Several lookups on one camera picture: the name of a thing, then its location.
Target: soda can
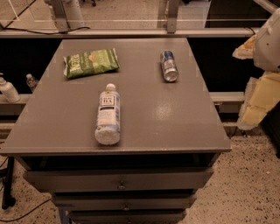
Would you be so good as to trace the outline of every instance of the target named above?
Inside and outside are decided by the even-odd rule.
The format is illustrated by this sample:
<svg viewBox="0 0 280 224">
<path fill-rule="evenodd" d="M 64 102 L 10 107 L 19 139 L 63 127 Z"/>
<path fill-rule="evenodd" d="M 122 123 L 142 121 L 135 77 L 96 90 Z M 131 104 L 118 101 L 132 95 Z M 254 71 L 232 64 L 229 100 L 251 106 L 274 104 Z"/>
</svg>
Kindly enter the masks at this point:
<svg viewBox="0 0 280 224">
<path fill-rule="evenodd" d="M 179 72 L 175 64 L 174 56 L 171 51 L 164 51 L 160 54 L 161 68 L 166 81 L 175 81 Z"/>
</svg>

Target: white bottle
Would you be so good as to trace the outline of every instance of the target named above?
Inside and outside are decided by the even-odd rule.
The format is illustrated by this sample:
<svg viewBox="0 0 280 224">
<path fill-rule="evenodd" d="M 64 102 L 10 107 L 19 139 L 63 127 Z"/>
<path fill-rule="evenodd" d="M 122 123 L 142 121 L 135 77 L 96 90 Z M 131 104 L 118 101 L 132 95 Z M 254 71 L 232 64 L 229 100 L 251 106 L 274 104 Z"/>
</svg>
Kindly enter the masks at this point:
<svg viewBox="0 0 280 224">
<path fill-rule="evenodd" d="M 26 75 L 26 84 L 30 88 L 32 92 L 34 92 L 36 86 L 38 85 L 39 80 L 37 80 L 34 76 L 32 76 L 30 73 Z"/>
<path fill-rule="evenodd" d="M 8 102 L 18 102 L 20 95 L 15 87 L 3 77 L 0 77 L 0 91 L 5 96 Z"/>
<path fill-rule="evenodd" d="M 121 137 L 120 95 L 114 84 L 108 84 L 100 94 L 95 138 L 100 144 L 116 144 Z"/>
</svg>

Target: white bottle cap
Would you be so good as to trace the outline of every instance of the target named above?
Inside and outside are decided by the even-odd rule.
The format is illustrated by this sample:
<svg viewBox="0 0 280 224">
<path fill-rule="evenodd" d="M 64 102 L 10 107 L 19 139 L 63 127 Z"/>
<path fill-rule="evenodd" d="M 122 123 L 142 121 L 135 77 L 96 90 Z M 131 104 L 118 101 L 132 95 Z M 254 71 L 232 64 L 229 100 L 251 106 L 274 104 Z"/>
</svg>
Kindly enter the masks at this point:
<svg viewBox="0 0 280 224">
<path fill-rule="evenodd" d="M 0 77 L 0 85 L 3 85 L 5 84 L 7 81 L 3 78 L 3 77 Z"/>
<path fill-rule="evenodd" d="M 112 83 L 109 83 L 107 86 L 106 86 L 106 89 L 114 89 L 116 90 L 116 86 Z"/>
</svg>

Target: chip bag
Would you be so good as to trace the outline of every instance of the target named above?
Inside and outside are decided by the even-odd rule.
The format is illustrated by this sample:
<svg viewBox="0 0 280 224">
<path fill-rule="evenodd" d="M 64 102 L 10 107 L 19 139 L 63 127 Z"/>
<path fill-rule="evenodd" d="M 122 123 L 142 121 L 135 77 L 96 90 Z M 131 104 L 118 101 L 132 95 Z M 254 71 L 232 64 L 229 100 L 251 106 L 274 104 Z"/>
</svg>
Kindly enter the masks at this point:
<svg viewBox="0 0 280 224">
<path fill-rule="evenodd" d="M 119 68 L 115 48 L 83 52 L 64 57 L 64 75 L 68 79 L 102 74 Z"/>
</svg>

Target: gray drawer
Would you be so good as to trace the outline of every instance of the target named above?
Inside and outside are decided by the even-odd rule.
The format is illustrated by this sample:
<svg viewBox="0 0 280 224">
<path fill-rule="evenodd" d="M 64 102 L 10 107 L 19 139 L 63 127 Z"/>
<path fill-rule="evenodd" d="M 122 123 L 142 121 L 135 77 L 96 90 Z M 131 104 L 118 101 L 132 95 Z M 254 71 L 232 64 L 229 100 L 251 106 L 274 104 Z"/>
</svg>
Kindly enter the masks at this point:
<svg viewBox="0 0 280 224">
<path fill-rule="evenodd" d="M 197 189 L 213 174 L 210 168 L 108 171 L 28 171 L 26 180 L 41 192 L 104 192 Z"/>
<path fill-rule="evenodd" d="M 77 223 L 91 224 L 143 224 L 146 221 L 153 223 L 177 223 L 185 218 L 184 210 L 157 210 L 137 212 L 71 212 L 70 218 Z"/>
<path fill-rule="evenodd" d="M 141 209 L 186 209 L 191 207 L 196 196 L 183 193 L 145 193 L 54 196 L 56 207 L 67 211 L 116 210 L 132 211 Z"/>
</svg>

